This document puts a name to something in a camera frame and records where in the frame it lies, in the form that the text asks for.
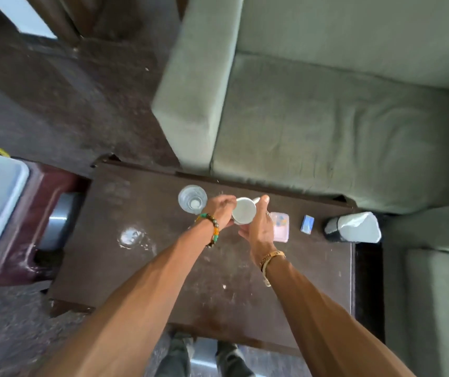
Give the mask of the maroon plastic stool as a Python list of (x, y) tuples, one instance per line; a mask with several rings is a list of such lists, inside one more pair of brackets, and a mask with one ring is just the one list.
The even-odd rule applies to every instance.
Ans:
[(58, 266), (36, 263), (36, 246), (61, 195), (86, 192), (91, 183), (51, 165), (21, 161), (28, 166), (29, 177), (0, 237), (0, 286), (30, 285), (55, 277)]

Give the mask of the person's right forearm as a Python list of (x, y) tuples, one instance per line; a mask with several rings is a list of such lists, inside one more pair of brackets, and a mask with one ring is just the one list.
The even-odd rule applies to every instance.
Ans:
[(261, 272), (278, 297), (313, 377), (416, 377), (340, 304), (275, 251)]

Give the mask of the person's left forearm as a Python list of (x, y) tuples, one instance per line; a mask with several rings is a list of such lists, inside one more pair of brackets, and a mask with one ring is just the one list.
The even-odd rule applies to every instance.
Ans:
[(35, 377), (136, 377), (168, 322), (181, 288), (219, 233), (200, 220), (115, 290)]

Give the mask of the clear drinking glass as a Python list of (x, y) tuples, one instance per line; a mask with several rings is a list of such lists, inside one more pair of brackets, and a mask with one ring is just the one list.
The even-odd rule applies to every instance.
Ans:
[(185, 212), (199, 215), (207, 204), (207, 194), (198, 185), (187, 185), (179, 192), (178, 203)]

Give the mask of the person's left leg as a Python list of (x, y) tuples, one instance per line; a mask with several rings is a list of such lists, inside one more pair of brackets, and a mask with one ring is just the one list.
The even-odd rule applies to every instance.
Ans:
[(195, 354), (194, 342), (191, 335), (175, 332), (154, 377), (190, 377), (191, 359)]

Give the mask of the person's left hand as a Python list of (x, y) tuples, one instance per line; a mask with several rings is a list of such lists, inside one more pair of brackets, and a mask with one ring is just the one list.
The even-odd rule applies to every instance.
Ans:
[(233, 210), (216, 209), (215, 197), (208, 199), (207, 204), (203, 209), (202, 213), (212, 216), (212, 218), (215, 219), (216, 222), (218, 223), (219, 229), (223, 230), (233, 224), (232, 223)]

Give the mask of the pink translucent pill box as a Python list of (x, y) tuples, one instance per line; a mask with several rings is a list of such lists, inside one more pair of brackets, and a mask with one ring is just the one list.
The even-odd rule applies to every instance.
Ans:
[(289, 215), (286, 213), (271, 212), (273, 222), (273, 241), (286, 243), (289, 240)]

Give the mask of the green fabric sofa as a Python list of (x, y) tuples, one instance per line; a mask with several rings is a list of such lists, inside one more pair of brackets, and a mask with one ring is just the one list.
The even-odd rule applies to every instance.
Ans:
[(190, 0), (152, 101), (183, 169), (449, 205), (449, 0)]

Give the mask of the dark wooden door frame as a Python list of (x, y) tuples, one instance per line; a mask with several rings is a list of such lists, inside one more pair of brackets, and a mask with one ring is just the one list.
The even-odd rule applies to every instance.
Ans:
[(26, 0), (58, 40), (77, 46), (92, 37), (107, 0)]

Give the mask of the white ceramic cup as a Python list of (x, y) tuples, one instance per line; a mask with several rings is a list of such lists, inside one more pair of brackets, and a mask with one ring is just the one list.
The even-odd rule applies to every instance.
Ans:
[(232, 212), (232, 219), (237, 225), (247, 225), (252, 223), (256, 213), (256, 204), (259, 202), (260, 197), (248, 198), (248, 197), (238, 197), (237, 205)]

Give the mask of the person's right leg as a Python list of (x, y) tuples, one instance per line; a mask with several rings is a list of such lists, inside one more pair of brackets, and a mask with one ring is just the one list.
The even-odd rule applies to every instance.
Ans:
[(256, 377), (234, 343), (218, 340), (215, 360), (220, 377)]

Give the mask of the person's right hand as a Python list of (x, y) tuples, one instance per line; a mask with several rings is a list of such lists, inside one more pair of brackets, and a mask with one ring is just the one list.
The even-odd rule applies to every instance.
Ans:
[(251, 247), (251, 257), (257, 266), (260, 266), (262, 259), (269, 253), (276, 250), (273, 244), (273, 222), (252, 223), (240, 226), (239, 234), (245, 238)]

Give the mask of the silver metal can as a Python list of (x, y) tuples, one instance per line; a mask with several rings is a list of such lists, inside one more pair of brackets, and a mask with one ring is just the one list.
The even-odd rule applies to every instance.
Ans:
[(38, 250), (53, 252), (63, 249), (76, 225), (84, 199), (82, 192), (61, 194), (37, 245)]

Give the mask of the person's leg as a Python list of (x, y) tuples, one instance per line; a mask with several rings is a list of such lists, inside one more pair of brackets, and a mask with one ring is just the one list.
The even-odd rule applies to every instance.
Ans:
[(215, 360), (220, 377), (256, 377), (234, 343), (218, 340)]
[(191, 359), (195, 354), (194, 342), (191, 335), (175, 332), (154, 377), (190, 377)]

